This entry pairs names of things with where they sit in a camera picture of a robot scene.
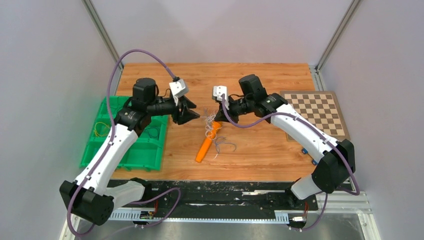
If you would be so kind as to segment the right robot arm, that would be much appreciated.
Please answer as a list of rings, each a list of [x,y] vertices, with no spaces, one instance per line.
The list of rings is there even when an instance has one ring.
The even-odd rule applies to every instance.
[[[267,93],[257,75],[246,75],[238,83],[242,90],[238,99],[230,96],[226,86],[213,87],[212,98],[220,104],[215,121],[238,128],[250,128],[266,121],[301,144],[316,162],[312,173],[285,190],[285,201],[290,208],[298,209],[312,195],[331,194],[348,178],[354,178],[355,149],[350,140],[338,140],[318,129],[280,94]]]

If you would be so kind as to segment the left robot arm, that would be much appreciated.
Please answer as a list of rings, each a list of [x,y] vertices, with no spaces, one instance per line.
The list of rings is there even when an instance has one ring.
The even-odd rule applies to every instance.
[[[185,96],[189,88],[183,79],[175,77],[169,83],[169,97],[159,96],[157,89],[154,79],[138,79],[133,85],[132,96],[114,116],[105,141],[89,165],[74,181],[65,180],[61,184],[59,192],[68,213],[101,226],[117,208],[132,202],[140,207],[152,203],[153,193],[138,178],[116,187],[108,187],[108,183],[152,117],[170,115],[178,125],[200,117],[194,111],[196,104]]]

